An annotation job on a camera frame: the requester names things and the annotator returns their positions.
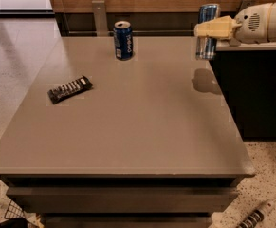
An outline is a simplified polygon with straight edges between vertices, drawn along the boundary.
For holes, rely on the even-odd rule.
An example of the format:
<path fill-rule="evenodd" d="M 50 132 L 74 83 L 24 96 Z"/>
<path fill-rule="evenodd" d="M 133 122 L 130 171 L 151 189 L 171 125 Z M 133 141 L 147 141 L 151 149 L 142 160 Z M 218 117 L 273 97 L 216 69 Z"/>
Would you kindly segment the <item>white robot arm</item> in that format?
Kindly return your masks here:
<path fill-rule="evenodd" d="M 219 4 L 206 4 L 199 15 L 194 27 L 198 38 L 228 41 L 231 45 L 276 42 L 276 2 L 249 6 L 233 18 L 221 16 Z"/>

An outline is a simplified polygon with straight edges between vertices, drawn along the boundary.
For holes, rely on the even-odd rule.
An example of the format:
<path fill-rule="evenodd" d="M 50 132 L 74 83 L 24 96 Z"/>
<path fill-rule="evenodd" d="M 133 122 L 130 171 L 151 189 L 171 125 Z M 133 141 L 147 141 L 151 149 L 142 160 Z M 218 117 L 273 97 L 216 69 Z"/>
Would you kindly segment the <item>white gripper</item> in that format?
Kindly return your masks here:
<path fill-rule="evenodd" d="M 230 40 L 231 46 L 262 44 L 268 42 L 268 24 L 272 3 L 251 6 L 241 10 L 232 19 L 218 17 L 194 27 L 194 35 L 200 38 Z"/>

